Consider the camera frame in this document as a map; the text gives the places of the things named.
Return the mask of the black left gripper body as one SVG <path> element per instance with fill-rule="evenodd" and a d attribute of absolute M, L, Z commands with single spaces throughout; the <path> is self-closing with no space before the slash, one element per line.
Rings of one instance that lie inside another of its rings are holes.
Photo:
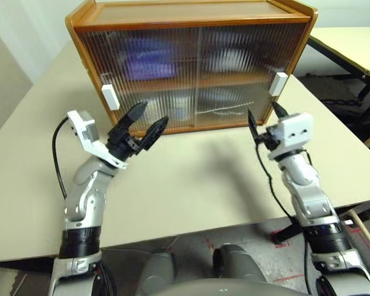
<path fill-rule="evenodd" d="M 114 126 L 108 132 L 107 148 L 115 158 L 127 160 L 137 155 L 142 150 L 143 138 L 137 138 L 130 134 L 128 128 Z"/>

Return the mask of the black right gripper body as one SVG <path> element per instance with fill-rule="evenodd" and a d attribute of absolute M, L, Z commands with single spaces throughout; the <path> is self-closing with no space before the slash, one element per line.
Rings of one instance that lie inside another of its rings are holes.
<path fill-rule="evenodd" d="M 276 139 L 276 129 L 269 127 L 264 133 L 259 133 L 256 129 L 254 131 L 255 148 L 260 144 L 264 144 L 269 151 L 274 151 L 278 145 L 279 140 Z"/>

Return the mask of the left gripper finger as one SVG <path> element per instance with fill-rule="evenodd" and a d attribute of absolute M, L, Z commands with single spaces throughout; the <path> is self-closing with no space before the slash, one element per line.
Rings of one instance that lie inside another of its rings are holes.
<path fill-rule="evenodd" d="M 167 127 L 168 121 L 169 117 L 164 116 L 150 126 L 145 136 L 140 140 L 140 150 L 149 150 L 152 147 L 152 145 L 163 134 L 165 128 Z"/>
<path fill-rule="evenodd" d="M 124 116 L 115 125 L 115 131 L 126 131 L 130 126 L 138 121 L 144 114 L 147 107 L 147 102 L 140 102 L 132 106 L 132 108 L 124 114 Z"/>

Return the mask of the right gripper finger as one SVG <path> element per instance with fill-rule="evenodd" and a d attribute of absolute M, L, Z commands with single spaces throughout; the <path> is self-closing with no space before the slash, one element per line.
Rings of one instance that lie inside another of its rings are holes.
<path fill-rule="evenodd" d="M 259 138 L 259 134 L 257 131 L 257 123 L 250 109 L 248 109 L 248 122 L 249 122 L 249 129 L 250 129 L 254 142 L 259 143 L 260 138 Z"/>
<path fill-rule="evenodd" d="M 287 110 L 284 107 L 282 107 L 278 102 L 272 101 L 271 105 L 278 118 L 284 118 L 289 115 Z"/>

